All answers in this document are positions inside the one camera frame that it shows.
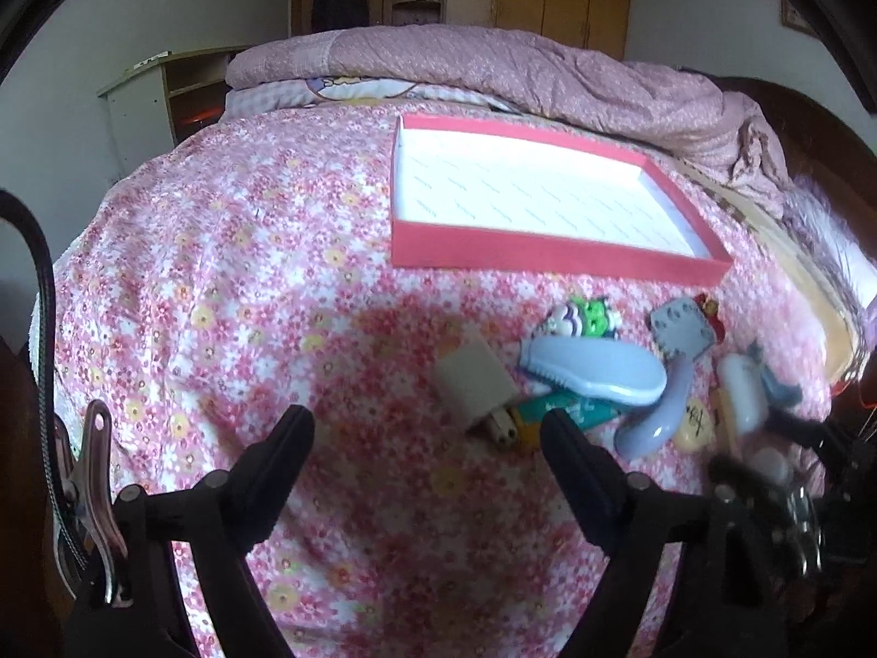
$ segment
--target bed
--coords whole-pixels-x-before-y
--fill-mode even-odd
[[[825,417],[832,386],[856,373],[861,310],[782,225],[782,147],[742,94],[523,32],[442,26],[257,47],[229,83],[222,122],[114,186],[57,263],[55,403],[76,442],[89,400],[107,402],[114,491],[190,486],[233,464],[289,404],[314,411],[288,511],[248,558],[298,656],[557,655],[604,558],[541,457],[461,433],[430,369],[476,333],[512,367],[516,341],[570,294],[607,296],[622,337],[650,347],[648,312],[703,291],[392,268],[400,114],[501,119],[647,152],[733,256],[709,290],[727,328],[716,357],[758,340],[779,378],[801,383],[795,412],[807,417]],[[700,364],[694,395],[709,402],[711,383]],[[616,425],[593,439],[611,447]],[[672,444],[622,464],[668,490],[703,489],[703,457]],[[175,551],[196,639],[219,655],[191,558]],[[632,655],[655,640],[675,560],[665,553]]]

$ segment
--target screw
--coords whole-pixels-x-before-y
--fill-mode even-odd
[[[207,487],[213,487],[214,490],[225,485],[226,480],[228,480],[228,472],[226,470],[214,470],[204,476],[204,484]]]
[[[140,486],[139,485],[128,485],[124,490],[118,493],[118,498],[122,500],[122,502],[133,502],[140,496]]]
[[[716,497],[718,497],[721,502],[727,504],[733,502],[737,495],[734,494],[734,490],[731,490],[729,485],[722,484],[716,487]]]
[[[630,473],[627,475],[627,484],[634,490],[648,490],[652,480],[644,473]]]

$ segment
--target white wall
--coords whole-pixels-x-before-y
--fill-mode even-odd
[[[0,186],[25,201],[57,258],[119,178],[96,91],[164,50],[286,37],[288,0],[66,0],[0,85]],[[25,342],[36,281],[0,224],[0,334]]]
[[[630,0],[625,56],[796,89],[877,151],[877,117],[862,107],[823,43],[779,23],[779,0]]]

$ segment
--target wire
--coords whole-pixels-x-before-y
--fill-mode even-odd
[[[60,534],[73,558],[85,569],[88,553],[73,525],[73,518],[61,485],[58,449],[54,442],[54,334],[55,288],[52,257],[37,219],[11,192],[0,189],[0,217],[19,231],[31,252],[39,288],[39,347],[37,361],[37,410],[39,445],[49,503],[60,525]]]

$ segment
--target headboard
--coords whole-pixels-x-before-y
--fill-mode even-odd
[[[877,156],[861,138],[795,89],[760,78],[709,78],[722,91],[740,91],[760,104],[782,143],[789,175],[814,177],[862,249],[877,259]]]

